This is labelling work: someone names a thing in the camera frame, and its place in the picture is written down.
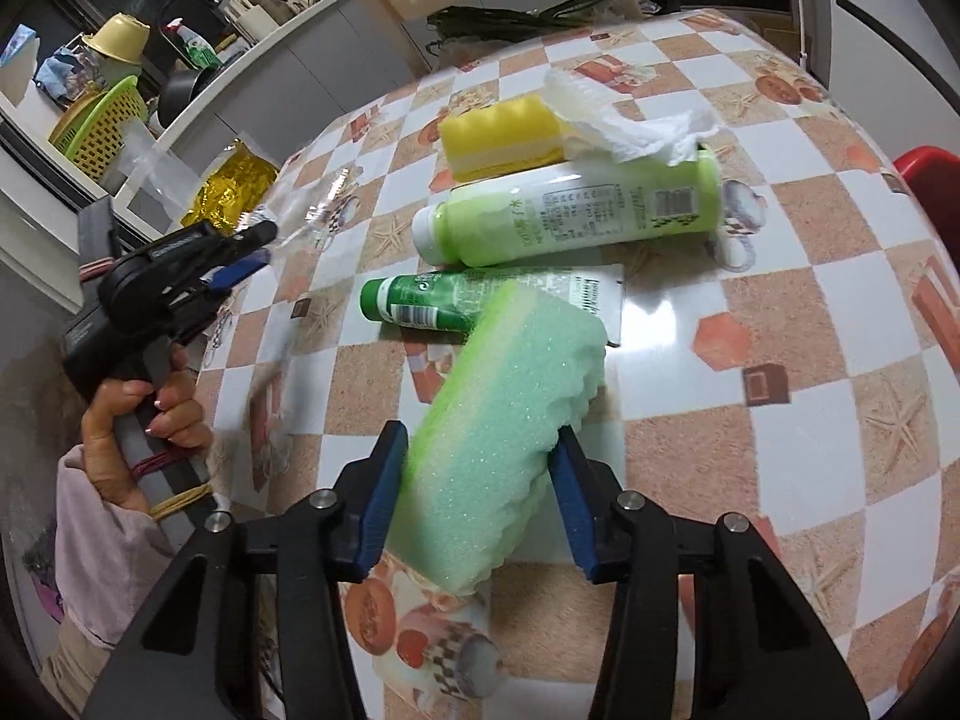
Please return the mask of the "person's left hand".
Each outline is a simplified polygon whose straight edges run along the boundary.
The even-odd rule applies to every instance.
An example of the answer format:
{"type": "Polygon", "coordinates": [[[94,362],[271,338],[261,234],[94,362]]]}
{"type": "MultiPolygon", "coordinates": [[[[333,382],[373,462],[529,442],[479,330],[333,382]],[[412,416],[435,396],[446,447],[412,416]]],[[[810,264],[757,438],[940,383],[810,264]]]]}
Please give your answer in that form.
{"type": "Polygon", "coordinates": [[[171,372],[163,387],[143,380],[106,379],[86,408],[82,419],[83,461],[86,476],[104,502],[146,514],[151,509],[142,489],[133,481],[121,446],[116,421],[135,415],[144,401],[155,408],[153,419],[140,426],[151,440],[185,450],[203,450],[213,434],[205,422],[203,406],[195,400],[195,376],[187,367],[187,351],[171,346],[171,372]]]}

